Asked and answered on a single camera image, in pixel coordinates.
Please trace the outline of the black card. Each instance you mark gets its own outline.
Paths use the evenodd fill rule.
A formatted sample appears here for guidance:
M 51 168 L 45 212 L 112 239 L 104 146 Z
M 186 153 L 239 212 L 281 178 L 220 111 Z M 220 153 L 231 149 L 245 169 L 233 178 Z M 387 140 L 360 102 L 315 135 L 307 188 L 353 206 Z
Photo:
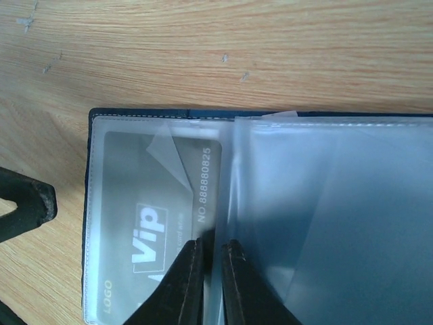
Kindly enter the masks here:
M 214 225 L 222 147 L 213 139 L 108 132 L 97 317 L 122 324 L 191 239 Z

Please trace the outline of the blue card holder wallet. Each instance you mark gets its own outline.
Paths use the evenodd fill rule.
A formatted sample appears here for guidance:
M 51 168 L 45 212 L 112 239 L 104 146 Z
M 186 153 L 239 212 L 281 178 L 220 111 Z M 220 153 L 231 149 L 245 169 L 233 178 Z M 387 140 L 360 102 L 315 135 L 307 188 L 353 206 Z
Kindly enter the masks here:
M 83 319 L 97 317 L 108 132 L 222 147 L 204 323 L 222 324 L 221 247 L 240 241 L 302 324 L 432 323 L 432 115 L 94 108 L 83 221 Z

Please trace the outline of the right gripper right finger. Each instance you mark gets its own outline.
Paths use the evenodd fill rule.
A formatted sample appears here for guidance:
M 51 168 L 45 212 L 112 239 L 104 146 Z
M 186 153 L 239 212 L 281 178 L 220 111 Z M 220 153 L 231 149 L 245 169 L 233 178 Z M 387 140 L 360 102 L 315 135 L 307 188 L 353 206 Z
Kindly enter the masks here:
M 238 240 L 222 252 L 223 302 L 226 324 L 299 324 L 256 271 Z

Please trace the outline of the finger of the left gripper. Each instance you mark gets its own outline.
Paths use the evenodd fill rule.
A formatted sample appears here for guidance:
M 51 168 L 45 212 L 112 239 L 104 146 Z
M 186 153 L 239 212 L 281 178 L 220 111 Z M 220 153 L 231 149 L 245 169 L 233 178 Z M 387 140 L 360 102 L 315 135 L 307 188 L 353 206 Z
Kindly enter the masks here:
M 55 188 L 45 182 L 1 168 L 1 198 L 17 204 L 17 208 L 1 216 L 1 241 L 41 227 L 55 219 Z

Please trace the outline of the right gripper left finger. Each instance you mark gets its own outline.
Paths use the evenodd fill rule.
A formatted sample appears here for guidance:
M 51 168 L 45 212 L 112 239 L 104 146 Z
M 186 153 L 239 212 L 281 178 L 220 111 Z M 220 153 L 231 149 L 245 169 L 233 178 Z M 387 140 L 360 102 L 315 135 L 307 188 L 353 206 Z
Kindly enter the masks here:
M 198 238 L 185 243 L 156 290 L 125 324 L 202 324 L 203 305 L 204 245 Z

